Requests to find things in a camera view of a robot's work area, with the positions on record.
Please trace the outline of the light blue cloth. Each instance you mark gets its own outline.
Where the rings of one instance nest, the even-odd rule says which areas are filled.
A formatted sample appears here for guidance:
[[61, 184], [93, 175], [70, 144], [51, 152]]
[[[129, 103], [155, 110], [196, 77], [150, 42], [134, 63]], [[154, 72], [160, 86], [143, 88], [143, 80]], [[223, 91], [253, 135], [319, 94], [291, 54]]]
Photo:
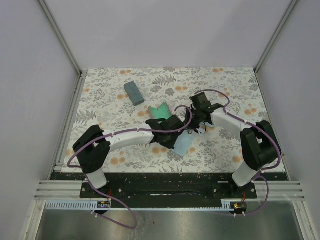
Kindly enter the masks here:
[[204, 125], [204, 130], [206, 131], [206, 132], [213, 132], [213, 131], [215, 131], [217, 129], [217, 127], [216, 126], [213, 126], [213, 125], [208, 125], [208, 124], [205, 124]]
[[191, 147], [195, 136], [189, 134], [187, 131], [184, 131], [176, 140], [173, 152], [177, 155], [184, 157], [187, 154], [187, 151]]

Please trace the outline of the beige felt glasses case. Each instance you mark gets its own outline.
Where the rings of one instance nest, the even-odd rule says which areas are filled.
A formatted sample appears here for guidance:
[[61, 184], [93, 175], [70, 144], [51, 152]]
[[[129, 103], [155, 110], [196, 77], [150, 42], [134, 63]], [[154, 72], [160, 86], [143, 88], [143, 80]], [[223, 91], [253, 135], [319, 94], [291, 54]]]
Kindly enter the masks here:
[[169, 119], [172, 116], [172, 112], [166, 102], [163, 102], [158, 107], [148, 107], [148, 112], [152, 119]]

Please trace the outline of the black wire-frame glasses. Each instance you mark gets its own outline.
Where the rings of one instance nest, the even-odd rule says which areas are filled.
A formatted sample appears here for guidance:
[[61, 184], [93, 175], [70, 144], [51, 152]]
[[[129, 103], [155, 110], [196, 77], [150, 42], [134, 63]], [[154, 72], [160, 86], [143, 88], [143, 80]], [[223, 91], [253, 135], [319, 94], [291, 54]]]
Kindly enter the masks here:
[[187, 111], [185, 114], [185, 123], [187, 124], [189, 120], [191, 120], [190, 124], [186, 128], [189, 134], [194, 132], [193, 129], [199, 128], [201, 124], [205, 125], [205, 120], [207, 119], [206, 113], [200, 109], [196, 109], [193, 103], [190, 106], [190, 110], [191, 113]]

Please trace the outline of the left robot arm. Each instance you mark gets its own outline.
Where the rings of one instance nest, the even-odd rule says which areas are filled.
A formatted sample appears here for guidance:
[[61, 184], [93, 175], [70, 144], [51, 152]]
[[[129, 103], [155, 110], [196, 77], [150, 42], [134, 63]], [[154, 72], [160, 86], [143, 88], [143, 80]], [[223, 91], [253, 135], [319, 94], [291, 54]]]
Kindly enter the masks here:
[[109, 153], [133, 145], [157, 143], [173, 149], [185, 123], [177, 116], [149, 119], [136, 128], [104, 134], [99, 125], [91, 126], [73, 145], [82, 172], [95, 189], [107, 185], [103, 165]]

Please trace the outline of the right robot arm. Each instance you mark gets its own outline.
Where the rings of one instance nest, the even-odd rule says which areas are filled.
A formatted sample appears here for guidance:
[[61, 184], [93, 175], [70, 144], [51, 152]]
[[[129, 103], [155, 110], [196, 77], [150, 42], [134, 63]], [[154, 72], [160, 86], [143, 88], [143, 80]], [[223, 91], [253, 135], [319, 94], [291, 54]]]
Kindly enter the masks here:
[[281, 162], [281, 148], [271, 124], [266, 121], [251, 123], [227, 110], [227, 104], [212, 104], [205, 90], [191, 96], [191, 113], [186, 117], [191, 120], [190, 127], [200, 131], [201, 124], [220, 127], [240, 139], [243, 163], [232, 174], [232, 180], [238, 187], [243, 187], [255, 180], [259, 173], [277, 168]]

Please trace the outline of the grey-blue glasses case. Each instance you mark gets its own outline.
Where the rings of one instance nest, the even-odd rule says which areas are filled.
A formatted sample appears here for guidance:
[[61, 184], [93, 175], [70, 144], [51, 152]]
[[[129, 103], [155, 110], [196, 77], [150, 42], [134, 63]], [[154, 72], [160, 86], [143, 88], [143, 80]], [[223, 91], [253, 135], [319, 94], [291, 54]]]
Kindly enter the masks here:
[[138, 106], [145, 102], [142, 93], [134, 81], [125, 83], [123, 87], [134, 106]]

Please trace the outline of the floral table mat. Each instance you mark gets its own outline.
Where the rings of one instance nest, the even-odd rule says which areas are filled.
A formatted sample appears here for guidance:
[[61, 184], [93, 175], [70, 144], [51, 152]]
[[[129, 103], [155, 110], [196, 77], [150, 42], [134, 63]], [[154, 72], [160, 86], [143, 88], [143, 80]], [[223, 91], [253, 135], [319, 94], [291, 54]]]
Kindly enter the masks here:
[[[134, 81], [144, 103], [134, 106], [124, 84]], [[262, 94], [250, 67], [91, 68], [88, 70], [63, 164], [64, 173], [77, 173], [73, 145], [91, 126], [105, 132], [134, 128], [151, 116], [148, 107], [167, 103], [173, 114], [183, 116], [180, 105], [205, 90], [212, 104], [230, 104], [234, 115], [252, 123], [269, 118]], [[184, 157], [157, 143], [125, 147], [110, 153], [105, 172], [234, 172], [243, 162], [241, 143], [223, 128], [195, 135]]]

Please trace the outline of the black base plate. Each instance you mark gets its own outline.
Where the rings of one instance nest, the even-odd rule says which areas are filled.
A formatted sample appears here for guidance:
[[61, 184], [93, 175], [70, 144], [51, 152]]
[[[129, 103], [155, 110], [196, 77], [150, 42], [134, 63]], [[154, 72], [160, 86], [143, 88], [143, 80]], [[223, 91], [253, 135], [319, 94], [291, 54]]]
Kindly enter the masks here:
[[132, 201], [191, 201], [257, 198], [256, 187], [238, 187], [231, 173], [107, 173], [107, 184], [94, 191], [81, 173], [54, 172], [52, 181], [82, 181], [80, 198], [115, 197], [126, 205]]

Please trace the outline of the right aluminium frame post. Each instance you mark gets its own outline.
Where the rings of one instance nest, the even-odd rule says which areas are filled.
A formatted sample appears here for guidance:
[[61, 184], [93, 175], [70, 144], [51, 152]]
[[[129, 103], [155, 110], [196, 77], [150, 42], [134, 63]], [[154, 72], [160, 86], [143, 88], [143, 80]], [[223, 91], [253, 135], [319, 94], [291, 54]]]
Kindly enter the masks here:
[[281, 33], [283, 32], [283, 30], [285, 29], [291, 15], [293, 14], [293, 12], [295, 11], [297, 5], [299, 4], [299, 0], [291, 0], [289, 2], [289, 5], [287, 6], [287, 8], [284, 11], [284, 14], [282, 15], [279, 23], [277, 24], [271, 38], [269, 39], [261, 57], [259, 58], [255, 68], [254, 68], [254, 73], [257, 75], [259, 73], [259, 71], [261, 70], [263, 64], [265, 63], [265, 61], [267, 60], [269, 54], [271, 53], [274, 45], [276, 44], [277, 40], [279, 39]]

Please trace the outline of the aluminium frame post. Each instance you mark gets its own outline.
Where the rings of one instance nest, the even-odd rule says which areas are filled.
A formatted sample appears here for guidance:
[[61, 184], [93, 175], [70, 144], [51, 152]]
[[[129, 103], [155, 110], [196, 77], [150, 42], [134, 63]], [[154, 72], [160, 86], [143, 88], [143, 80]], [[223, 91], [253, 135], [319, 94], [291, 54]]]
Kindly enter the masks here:
[[284, 14], [282, 15], [279, 23], [277, 24], [271, 38], [269, 39], [261, 57], [259, 58], [255, 68], [254, 68], [254, 73], [257, 75], [259, 73], [259, 71], [261, 70], [263, 64], [265, 63], [265, 61], [267, 60], [269, 54], [271, 53], [274, 45], [276, 44], [277, 40], [279, 39], [281, 33], [283, 32], [283, 30], [285, 29], [291, 15], [293, 14], [293, 12], [295, 11], [297, 5], [299, 4], [299, 0], [291, 0], [289, 2], [289, 5], [287, 6], [287, 8], [284, 11]]
[[76, 72], [76, 74], [78, 76], [81, 76], [83, 71], [80, 67], [80, 65], [78, 64], [75, 56], [73, 55], [67, 41], [65, 40], [60, 27], [57, 24], [57, 21], [55, 20], [55, 17], [52, 13], [52, 11], [50, 10], [47, 2], [45, 0], [36, 0], [37, 4], [39, 5], [41, 11], [43, 12], [44, 16], [46, 17], [50, 27], [52, 28], [55, 36], [57, 37], [60, 46], [62, 47], [62, 50], [64, 51], [64, 53], [66, 54], [69, 62], [71, 63], [74, 71]]

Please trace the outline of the left aluminium frame post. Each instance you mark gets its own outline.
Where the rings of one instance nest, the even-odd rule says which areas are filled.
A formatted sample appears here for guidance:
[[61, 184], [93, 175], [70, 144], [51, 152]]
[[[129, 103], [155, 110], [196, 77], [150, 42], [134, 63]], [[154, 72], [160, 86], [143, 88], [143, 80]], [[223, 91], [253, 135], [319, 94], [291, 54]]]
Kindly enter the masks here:
[[64, 53], [66, 54], [69, 62], [71, 63], [74, 71], [76, 72], [76, 74], [78, 76], [81, 76], [83, 71], [80, 67], [80, 65], [78, 64], [75, 56], [73, 55], [67, 41], [65, 40], [60, 27], [57, 24], [57, 21], [55, 20], [55, 17], [52, 13], [52, 11], [50, 10], [47, 2], [45, 0], [36, 0], [37, 4], [39, 5], [41, 11], [43, 12], [44, 16], [46, 17], [50, 27], [52, 28], [55, 36], [57, 37], [60, 46], [62, 47], [62, 50], [64, 51]]

